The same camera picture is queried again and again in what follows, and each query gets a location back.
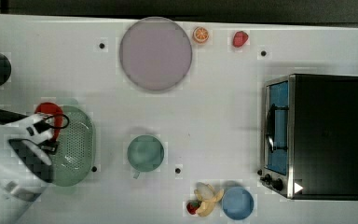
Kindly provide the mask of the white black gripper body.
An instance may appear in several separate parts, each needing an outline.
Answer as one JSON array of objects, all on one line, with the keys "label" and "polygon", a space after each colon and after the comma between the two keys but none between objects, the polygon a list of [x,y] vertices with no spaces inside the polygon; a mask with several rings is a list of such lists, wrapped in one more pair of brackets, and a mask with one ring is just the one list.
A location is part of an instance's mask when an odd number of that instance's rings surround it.
[{"label": "white black gripper body", "polygon": [[30,140],[47,153],[55,154],[59,144],[54,140],[53,124],[53,116],[43,113],[31,116],[9,113],[6,119],[6,126],[15,131],[14,137]]}]

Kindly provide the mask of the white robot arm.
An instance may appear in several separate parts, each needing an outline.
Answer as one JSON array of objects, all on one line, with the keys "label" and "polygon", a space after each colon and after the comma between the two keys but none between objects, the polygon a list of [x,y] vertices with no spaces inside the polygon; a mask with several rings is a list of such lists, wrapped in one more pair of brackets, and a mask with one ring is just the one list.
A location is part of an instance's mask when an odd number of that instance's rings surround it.
[{"label": "white robot arm", "polygon": [[49,115],[0,124],[0,224],[14,224],[53,181],[52,161],[41,148],[53,135]]}]

